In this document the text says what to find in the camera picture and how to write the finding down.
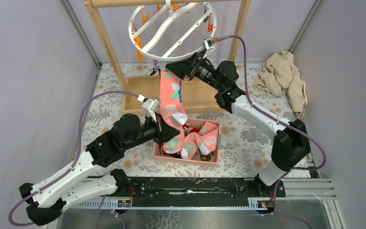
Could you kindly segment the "pink sock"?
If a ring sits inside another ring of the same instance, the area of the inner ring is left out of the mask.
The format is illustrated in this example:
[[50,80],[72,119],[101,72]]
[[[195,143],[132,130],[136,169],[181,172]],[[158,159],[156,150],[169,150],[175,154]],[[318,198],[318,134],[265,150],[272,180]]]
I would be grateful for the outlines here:
[[163,144],[163,150],[175,154],[183,147],[185,139],[183,125],[188,116],[183,106],[182,81],[170,71],[161,71],[160,75],[160,113],[164,121],[178,134]]
[[181,158],[191,160],[198,150],[204,155],[215,151],[217,148],[218,134],[218,126],[206,121],[199,133],[190,133],[185,137],[183,147],[180,151]]

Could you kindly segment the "plain red sock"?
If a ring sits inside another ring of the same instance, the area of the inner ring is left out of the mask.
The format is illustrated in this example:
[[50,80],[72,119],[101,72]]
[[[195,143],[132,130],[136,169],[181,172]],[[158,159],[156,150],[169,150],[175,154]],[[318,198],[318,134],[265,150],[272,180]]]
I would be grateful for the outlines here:
[[198,127],[198,126],[192,126],[192,125],[187,125],[187,124],[184,124],[183,125],[183,129],[185,131],[186,134],[189,134],[189,133],[199,133],[201,128]]

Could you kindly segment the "brown beige argyle sock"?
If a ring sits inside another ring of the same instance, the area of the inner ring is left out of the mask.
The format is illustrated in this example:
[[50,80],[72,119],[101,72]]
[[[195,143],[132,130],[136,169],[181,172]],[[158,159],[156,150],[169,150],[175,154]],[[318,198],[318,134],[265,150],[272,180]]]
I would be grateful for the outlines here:
[[161,69],[160,69],[160,65],[158,64],[158,61],[154,60],[153,61],[153,68],[152,68],[152,72],[150,73],[150,76],[153,76],[156,73],[161,74]]

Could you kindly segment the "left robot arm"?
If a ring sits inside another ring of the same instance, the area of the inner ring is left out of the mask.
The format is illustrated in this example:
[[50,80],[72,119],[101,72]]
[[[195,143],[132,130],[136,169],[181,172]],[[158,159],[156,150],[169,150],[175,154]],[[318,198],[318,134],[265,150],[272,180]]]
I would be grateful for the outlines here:
[[19,187],[28,204],[28,218],[43,226],[86,200],[104,195],[129,196],[130,181],[122,169],[114,169],[87,183],[83,180],[122,159],[128,149],[148,141],[166,143],[179,134],[180,131],[169,126],[160,114],[156,114],[155,119],[147,117],[143,124],[135,114],[123,115],[62,170],[40,183],[24,183]]

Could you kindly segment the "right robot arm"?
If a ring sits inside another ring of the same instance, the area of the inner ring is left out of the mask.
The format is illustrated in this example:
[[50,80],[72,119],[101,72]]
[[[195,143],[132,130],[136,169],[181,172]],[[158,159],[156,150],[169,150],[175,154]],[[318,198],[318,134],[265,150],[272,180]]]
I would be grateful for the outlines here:
[[248,98],[236,84],[239,74],[234,62],[222,61],[214,68],[195,53],[189,59],[168,63],[166,69],[182,80],[198,78],[214,88],[220,108],[250,122],[272,140],[271,161],[255,178],[256,194],[265,197],[271,193],[273,184],[310,153],[305,124],[280,118]]

